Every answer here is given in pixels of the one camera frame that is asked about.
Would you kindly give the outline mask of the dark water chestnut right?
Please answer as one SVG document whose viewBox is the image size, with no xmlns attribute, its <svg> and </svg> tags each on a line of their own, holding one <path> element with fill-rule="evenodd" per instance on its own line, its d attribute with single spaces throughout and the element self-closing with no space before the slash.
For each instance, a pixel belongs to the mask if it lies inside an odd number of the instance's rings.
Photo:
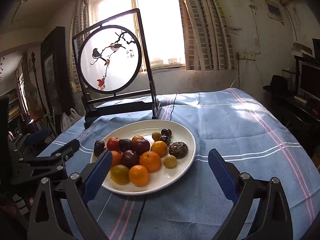
<svg viewBox="0 0 320 240">
<path fill-rule="evenodd" d="M 121 150 L 121 152 L 125 152 L 133 149 L 133 142 L 130 139 L 120 139 L 118 143 L 119 143 L 119 149 Z"/>
</svg>

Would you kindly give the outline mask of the round bird painting screen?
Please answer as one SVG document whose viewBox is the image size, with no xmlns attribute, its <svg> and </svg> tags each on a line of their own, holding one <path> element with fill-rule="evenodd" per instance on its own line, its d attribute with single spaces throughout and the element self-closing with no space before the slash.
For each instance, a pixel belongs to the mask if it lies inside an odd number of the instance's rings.
<svg viewBox="0 0 320 240">
<path fill-rule="evenodd" d="M 151 111 L 161 104 L 138 8 L 102 20 L 72 37 L 85 108 L 84 127 L 106 115 Z"/>
</svg>

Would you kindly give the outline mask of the yellow green tomato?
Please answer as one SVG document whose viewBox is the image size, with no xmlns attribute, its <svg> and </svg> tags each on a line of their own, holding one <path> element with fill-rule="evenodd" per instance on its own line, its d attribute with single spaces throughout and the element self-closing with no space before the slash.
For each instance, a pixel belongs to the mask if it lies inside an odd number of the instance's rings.
<svg viewBox="0 0 320 240">
<path fill-rule="evenodd" d="M 125 185 L 130 182 L 129 169 L 124 165 L 116 165 L 110 170 L 111 179 L 119 185 Z"/>
</svg>

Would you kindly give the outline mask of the black hat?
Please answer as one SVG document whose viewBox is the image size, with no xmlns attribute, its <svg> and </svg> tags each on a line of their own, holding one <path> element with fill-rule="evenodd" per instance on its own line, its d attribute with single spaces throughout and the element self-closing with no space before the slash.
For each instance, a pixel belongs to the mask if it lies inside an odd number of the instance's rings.
<svg viewBox="0 0 320 240">
<path fill-rule="evenodd" d="M 270 84 L 263 86 L 263 90 L 272 94 L 285 94 L 288 92 L 288 81 L 283 76 L 274 75 Z"/>
</svg>

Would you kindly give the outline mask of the white ceramic plate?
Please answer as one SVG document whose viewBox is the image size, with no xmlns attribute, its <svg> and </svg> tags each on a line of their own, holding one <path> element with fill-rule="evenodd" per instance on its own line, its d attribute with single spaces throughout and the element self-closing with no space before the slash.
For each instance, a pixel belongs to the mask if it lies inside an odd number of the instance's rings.
<svg viewBox="0 0 320 240">
<path fill-rule="evenodd" d="M 141 135 L 150 143 L 153 143 L 151 134 L 160 132 L 163 128 L 169 128 L 172 131 L 173 142 L 184 142 L 188 146 L 188 153 L 183 159 L 178 159 L 177 167 L 168 169 L 161 166 L 158 171 L 149 175 L 149 181 L 144 186 L 136 186 L 129 182 L 126 185 L 116 184 L 110 174 L 108 174 L 102 183 L 105 189 L 125 196 L 141 196 L 145 194 L 160 191 L 178 181 L 191 167 L 196 153 L 196 141 L 191 131 L 182 124 L 169 120 L 144 120 L 125 125 L 114 130 L 103 138 L 107 142 L 110 137 L 119 137 L 131 139 L 135 135 Z"/>
</svg>

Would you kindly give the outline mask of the small yellow loquat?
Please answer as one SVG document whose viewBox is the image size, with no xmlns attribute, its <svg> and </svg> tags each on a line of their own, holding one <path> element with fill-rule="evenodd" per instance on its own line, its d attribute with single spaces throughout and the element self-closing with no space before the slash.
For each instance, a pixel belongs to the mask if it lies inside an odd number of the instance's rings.
<svg viewBox="0 0 320 240">
<path fill-rule="evenodd" d="M 152 139 L 154 140 L 154 141 L 159 141 L 160 140 L 160 138 L 161 138 L 161 133 L 159 133 L 159 132 L 153 132 L 152 133 Z"/>
</svg>

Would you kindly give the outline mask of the wall power socket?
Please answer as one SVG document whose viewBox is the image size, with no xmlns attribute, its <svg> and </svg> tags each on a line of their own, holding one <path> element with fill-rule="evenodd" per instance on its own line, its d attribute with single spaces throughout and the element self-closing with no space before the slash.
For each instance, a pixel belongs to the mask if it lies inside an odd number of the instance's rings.
<svg viewBox="0 0 320 240">
<path fill-rule="evenodd" d="M 241 51 L 238 52 L 237 58 L 240 60 L 249 60 L 249 61 L 255 61 L 255 52 L 253 51 Z"/>
</svg>

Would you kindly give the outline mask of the orange mandarin right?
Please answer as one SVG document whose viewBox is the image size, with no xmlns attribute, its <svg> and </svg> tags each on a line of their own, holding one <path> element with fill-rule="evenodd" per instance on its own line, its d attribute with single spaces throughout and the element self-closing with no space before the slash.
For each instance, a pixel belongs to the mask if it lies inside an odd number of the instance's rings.
<svg viewBox="0 0 320 240">
<path fill-rule="evenodd" d="M 157 153 L 161 158 L 168 153 L 168 146 L 163 141 L 156 141 L 152 144 L 150 151 Z"/>
</svg>

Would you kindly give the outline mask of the orange kumquat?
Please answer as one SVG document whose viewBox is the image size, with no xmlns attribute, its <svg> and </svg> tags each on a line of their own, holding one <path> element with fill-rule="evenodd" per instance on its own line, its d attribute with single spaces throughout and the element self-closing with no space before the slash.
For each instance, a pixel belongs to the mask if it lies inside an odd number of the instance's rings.
<svg viewBox="0 0 320 240">
<path fill-rule="evenodd" d="M 135 135 L 135 136 L 131 139 L 131 141 L 132 141 L 132 142 L 136 142 L 137 140 L 143 140 L 143 139 L 144 139 L 143 136 Z"/>
</svg>

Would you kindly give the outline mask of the yellow loquat fruit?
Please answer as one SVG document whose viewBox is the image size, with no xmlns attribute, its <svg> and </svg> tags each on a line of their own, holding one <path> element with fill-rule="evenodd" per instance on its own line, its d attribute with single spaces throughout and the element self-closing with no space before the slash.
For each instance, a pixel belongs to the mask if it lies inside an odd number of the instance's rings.
<svg viewBox="0 0 320 240">
<path fill-rule="evenodd" d="M 177 166 L 177 159 L 174 155 L 168 155 L 164 160 L 163 160 L 163 165 L 166 168 L 172 169 Z"/>
</svg>

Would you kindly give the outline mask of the computer monitor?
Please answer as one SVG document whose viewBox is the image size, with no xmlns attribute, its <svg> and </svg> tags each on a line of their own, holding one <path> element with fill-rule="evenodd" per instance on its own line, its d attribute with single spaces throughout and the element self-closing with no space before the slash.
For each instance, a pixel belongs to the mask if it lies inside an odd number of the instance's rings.
<svg viewBox="0 0 320 240">
<path fill-rule="evenodd" d="M 306 93 L 312 98 L 319 100 L 319 67 L 310 63 L 300 62 L 299 70 L 298 92 L 300 94 Z"/>
</svg>

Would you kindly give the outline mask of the dark red cherry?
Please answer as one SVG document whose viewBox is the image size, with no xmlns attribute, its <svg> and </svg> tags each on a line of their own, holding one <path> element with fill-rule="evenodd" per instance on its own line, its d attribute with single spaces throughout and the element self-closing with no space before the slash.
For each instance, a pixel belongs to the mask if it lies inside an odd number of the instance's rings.
<svg viewBox="0 0 320 240">
<path fill-rule="evenodd" d="M 159 141 L 162 141 L 162 142 L 166 143 L 167 146 L 169 146 L 171 144 L 171 137 L 169 137 L 167 135 L 163 135 L 159 138 Z"/>
<path fill-rule="evenodd" d="M 163 128 L 163 129 L 161 130 L 161 135 L 162 135 L 162 136 L 171 137 L 171 136 L 172 136 L 172 131 L 171 131 L 171 129 L 169 129 L 169 128 Z"/>
</svg>

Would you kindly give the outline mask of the dark purple plum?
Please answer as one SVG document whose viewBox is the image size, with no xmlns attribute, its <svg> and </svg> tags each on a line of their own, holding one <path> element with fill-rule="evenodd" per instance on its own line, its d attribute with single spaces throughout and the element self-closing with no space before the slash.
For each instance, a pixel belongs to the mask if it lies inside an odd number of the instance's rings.
<svg viewBox="0 0 320 240">
<path fill-rule="evenodd" d="M 139 155 L 135 154 L 132 150 L 123 152 L 121 156 L 121 164 L 126 166 L 128 169 L 139 164 Z"/>
</svg>

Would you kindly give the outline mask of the right patterned curtain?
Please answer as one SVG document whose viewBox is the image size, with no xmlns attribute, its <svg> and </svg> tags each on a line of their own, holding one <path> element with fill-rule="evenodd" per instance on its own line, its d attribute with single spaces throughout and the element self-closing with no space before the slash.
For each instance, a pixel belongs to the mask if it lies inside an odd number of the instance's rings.
<svg viewBox="0 0 320 240">
<path fill-rule="evenodd" d="M 187 70 L 236 69 L 226 17 L 219 0 L 178 0 Z"/>
</svg>

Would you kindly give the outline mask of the small orange mandarin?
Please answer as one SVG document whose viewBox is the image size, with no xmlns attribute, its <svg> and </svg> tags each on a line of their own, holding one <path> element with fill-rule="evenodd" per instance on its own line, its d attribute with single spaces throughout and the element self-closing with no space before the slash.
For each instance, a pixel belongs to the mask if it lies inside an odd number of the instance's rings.
<svg viewBox="0 0 320 240">
<path fill-rule="evenodd" d="M 112 153 L 112 166 L 117 166 L 121 164 L 121 154 L 117 151 L 111 151 Z"/>
</svg>

